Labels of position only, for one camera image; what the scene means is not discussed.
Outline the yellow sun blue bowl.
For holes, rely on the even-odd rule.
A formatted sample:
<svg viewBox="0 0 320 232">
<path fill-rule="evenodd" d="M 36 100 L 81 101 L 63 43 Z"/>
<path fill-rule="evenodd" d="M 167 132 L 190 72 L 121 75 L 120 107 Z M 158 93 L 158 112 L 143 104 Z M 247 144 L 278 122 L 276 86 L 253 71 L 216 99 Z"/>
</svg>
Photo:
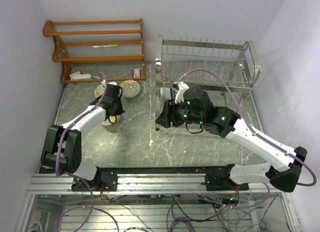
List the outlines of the yellow sun blue bowl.
<svg viewBox="0 0 320 232">
<path fill-rule="evenodd" d="M 103 121 L 101 124 L 103 126 L 112 126 L 112 125 L 115 125 L 117 122 L 119 122 L 120 118 L 121 118 L 120 115 L 110 116 L 108 119 Z"/>
</svg>

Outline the orange leaf pattern bowl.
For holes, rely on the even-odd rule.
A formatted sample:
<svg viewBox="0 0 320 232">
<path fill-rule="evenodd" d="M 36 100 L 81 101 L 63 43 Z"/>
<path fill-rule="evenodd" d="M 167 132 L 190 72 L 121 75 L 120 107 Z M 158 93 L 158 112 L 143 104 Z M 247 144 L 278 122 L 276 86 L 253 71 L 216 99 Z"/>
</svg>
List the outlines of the orange leaf pattern bowl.
<svg viewBox="0 0 320 232">
<path fill-rule="evenodd" d="M 102 96 L 104 94 L 104 92 L 105 92 L 105 85 L 104 84 L 100 84 L 94 90 L 94 97 L 95 98 L 99 98 L 100 96 Z"/>
</svg>

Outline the teal dotted grey bowl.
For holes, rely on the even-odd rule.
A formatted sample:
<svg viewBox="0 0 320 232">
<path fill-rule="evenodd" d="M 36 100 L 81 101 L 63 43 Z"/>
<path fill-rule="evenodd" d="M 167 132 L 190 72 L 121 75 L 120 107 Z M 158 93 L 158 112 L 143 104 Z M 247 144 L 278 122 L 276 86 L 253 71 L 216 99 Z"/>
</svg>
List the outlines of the teal dotted grey bowl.
<svg viewBox="0 0 320 232">
<path fill-rule="evenodd" d="M 160 95 L 164 100 L 171 100 L 171 89 L 168 87 L 161 87 L 160 88 Z"/>
</svg>

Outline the red pattern blue zigzag bowl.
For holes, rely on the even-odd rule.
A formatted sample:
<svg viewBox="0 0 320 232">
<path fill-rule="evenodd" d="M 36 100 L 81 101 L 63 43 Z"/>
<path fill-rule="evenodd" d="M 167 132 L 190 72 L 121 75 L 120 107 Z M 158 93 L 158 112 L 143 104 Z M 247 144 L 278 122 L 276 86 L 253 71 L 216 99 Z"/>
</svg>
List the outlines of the red pattern blue zigzag bowl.
<svg viewBox="0 0 320 232">
<path fill-rule="evenodd" d="M 178 89 L 170 88 L 170 99 L 172 101 L 174 101 L 176 99 L 178 91 L 179 91 Z"/>
</svg>

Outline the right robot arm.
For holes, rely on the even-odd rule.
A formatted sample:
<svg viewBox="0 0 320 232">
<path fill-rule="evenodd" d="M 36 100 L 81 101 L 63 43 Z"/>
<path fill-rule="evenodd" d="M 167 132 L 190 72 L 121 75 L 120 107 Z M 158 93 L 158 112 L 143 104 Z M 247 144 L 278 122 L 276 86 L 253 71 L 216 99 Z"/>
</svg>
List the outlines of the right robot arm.
<svg viewBox="0 0 320 232">
<path fill-rule="evenodd" d="M 164 102 L 155 123 L 163 128 L 196 124 L 202 131 L 239 143 L 265 160 L 254 165 L 227 165 L 218 173 L 218 186 L 226 190 L 236 185 L 266 183 L 291 193 L 298 185 L 302 162 L 307 150 L 301 146 L 284 145 L 247 125 L 237 112 L 215 106 L 206 91 L 180 89 L 174 99 Z"/>
</svg>

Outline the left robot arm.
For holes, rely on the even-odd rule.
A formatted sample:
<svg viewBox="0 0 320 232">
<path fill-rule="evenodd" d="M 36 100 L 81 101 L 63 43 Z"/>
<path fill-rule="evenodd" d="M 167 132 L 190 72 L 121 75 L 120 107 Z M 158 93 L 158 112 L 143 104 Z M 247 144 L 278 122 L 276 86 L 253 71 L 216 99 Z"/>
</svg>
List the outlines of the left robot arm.
<svg viewBox="0 0 320 232">
<path fill-rule="evenodd" d="M 76 118 L 62 125 L 51 125 L 46 132 L 41 165 L 55 169 L 57 176 L 70 174 L 83 179 L 91 191 L 105 186 L 101 169 L 82 159 L 82 139 L 99 124 L 118 122 L 125 112 L 121 97 L 122 88 L 115 82 L 107 83 L 102 95 Z"/>
</svg>

